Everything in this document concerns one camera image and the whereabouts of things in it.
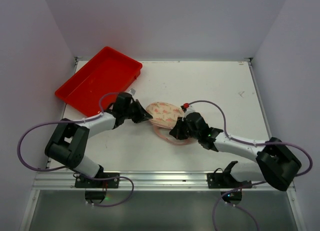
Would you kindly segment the floral mesh laundry bag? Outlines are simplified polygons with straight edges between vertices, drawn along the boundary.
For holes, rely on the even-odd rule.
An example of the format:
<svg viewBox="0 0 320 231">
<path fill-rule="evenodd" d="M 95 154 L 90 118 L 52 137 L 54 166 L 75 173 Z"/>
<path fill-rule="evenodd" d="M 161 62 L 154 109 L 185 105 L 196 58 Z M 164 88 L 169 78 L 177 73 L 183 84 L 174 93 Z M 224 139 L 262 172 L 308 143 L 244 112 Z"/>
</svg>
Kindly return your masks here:
<svg viewBox="0 0 320 231">
<path fill-rule="evenodd" d="M 182 118 L 185 114 L 181 107 L 159 101 L 149 104 L 145 110 L 153 117 L 149 122 L 152 124 L 153 131 L 159 138 L 176 146 L 190 145 L 194 142 L 191 138 L 185 140 L 172 139 L 169 137 L 169 134 L 164 134 L 161 131 L 170 131 L 174 128 L 178 118 Z"/>
</svg>

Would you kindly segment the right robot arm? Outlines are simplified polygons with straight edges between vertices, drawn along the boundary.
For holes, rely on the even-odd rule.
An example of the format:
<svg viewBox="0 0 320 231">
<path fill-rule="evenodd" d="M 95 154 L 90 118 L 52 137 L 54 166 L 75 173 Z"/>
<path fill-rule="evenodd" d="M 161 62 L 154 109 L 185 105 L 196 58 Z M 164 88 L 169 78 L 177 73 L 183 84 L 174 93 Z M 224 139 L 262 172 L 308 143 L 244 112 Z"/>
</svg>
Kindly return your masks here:
<svg viewBox="0 0 320 231">
<path fill-rule="evenodd" d="M 277 138 L 262 143 L 240 140 L 226 131 L 210 127 L 198 112 L 179 117 L 169 134 L 177 140 L 193 138 L 206 150 L 225 152 L 257 163 L 259 179 L 286 191 L 302 167 L 299 159 Z"/>
</svg>

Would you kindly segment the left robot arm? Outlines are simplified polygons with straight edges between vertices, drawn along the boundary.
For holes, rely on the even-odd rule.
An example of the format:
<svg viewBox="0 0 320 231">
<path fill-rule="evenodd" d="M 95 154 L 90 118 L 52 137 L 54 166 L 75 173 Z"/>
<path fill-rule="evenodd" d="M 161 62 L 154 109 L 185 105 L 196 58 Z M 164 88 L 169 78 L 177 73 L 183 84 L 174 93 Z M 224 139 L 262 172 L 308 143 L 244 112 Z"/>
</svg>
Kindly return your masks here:
<svg viewBox="0 0 320 231">
<path fill-rule="evenodd" d="M 44 151 L 49 158 L 95 181 L 102 178 L 104 168 L 85 155 L 88 139 L 118 128 L 125 120 L 139 124 L 153 118 L 128 92 L 107 93 L 98 105 L 100 111 L 94 116 L 60 120 Z"/>
</svg>

